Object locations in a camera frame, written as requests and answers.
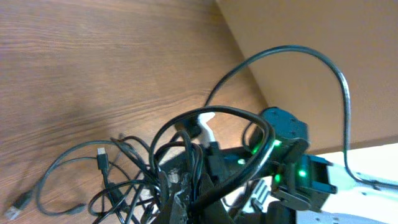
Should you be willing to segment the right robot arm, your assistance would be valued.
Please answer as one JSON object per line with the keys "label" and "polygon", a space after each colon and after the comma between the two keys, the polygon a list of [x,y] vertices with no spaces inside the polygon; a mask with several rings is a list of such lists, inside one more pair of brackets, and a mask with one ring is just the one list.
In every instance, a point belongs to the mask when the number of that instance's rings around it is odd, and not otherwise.
{"label": "right robot arm", "polygon": [[[254,132],[240,147],[221,149],[208,121],[215,113],[247,119]],[[397,185],[368,177],[355,179],[347,165],[307,154],[308,127],[277,107],[252,114],[211,106],[172,121],[173,138],[154,156],[161,177],[175,171],[187,185],[165,181],[164,209],[176,206],[196,223],[363,223],[365,218],[323,211],[332,195],[361,191],[397,198]]]}

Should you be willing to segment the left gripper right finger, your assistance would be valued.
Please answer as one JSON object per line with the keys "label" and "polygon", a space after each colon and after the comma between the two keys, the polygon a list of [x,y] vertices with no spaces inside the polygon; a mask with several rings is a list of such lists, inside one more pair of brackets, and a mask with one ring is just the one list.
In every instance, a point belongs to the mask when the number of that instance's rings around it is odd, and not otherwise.
{"label": "left gripper right finger", "polygon": [[[214,187],[208,174],[203,173],[200,177],[198,193],[202,196]],[[234,224],[233,219],[225,210],[220,200],[212,203],[193,217],[194,224]]]}

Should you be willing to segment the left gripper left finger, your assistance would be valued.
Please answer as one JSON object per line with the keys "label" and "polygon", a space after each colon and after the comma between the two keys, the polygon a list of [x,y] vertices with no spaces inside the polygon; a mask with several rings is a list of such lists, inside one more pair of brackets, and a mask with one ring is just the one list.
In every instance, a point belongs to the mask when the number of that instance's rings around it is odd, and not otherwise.
{"label": "left gripper left finger", "polygon": [[185,224],[188,222],[187,207],[190,204],[190,174],[172,171],[160,173],[160,213],[156,224]]}

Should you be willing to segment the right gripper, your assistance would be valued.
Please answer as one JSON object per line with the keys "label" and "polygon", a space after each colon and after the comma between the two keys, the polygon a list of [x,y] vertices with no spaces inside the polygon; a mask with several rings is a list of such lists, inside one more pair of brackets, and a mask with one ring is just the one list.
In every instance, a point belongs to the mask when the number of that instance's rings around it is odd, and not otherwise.
{"label": "right gripper", "polygon": [[189,158],[198,159],[193,165],[197,177],[189,180],[194,199],[220,199],[253,178],[271,175],[271,168],[277,165],[269,159],[272,148],[252,155],[243,147],[221,150],[217,142],[205,147],[190,141],[172,141],[161,146],[161,156],[172,147],[184,147]]}

